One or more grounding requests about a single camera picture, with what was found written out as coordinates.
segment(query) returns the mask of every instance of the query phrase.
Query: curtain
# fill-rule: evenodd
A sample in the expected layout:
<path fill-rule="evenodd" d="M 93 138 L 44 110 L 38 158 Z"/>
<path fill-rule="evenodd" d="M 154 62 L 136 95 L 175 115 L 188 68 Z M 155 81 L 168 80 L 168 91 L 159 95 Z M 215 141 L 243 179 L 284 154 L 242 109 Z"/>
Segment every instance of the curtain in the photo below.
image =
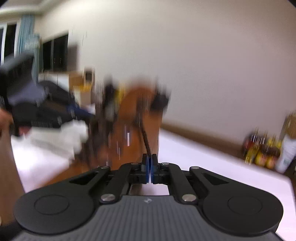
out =
<path fill-rule="evenodd" d="M 38 82 L 40 36 L 33 34 L 35 17 L 23 15 L 20 21 L 20 31 L 17 41 L 17 54 L 33 53 L 32 79 Z"/>
<path fill-rule="evenodd" d="M 40 36 L 39 34 L 31 34 L 25 42 L 25 52 L 34 54 L 32 65 L 32 79 L 38 83 L 39 74 L 39 52 L 40 52 Z"/>

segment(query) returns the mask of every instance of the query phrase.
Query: wall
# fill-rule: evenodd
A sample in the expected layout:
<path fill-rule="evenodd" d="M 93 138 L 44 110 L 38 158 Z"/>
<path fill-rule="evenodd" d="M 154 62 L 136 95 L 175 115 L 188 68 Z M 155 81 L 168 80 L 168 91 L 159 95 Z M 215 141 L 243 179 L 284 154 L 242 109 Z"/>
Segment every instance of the wall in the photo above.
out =
<path fill-rule="evenodd" d="M 144 74 L 171 89 L 165 121 L 242 141 L 296 108 L 296 8 L 286 0 L 69 0 L 40 19 L 69 30 L 96 79 Z"/>

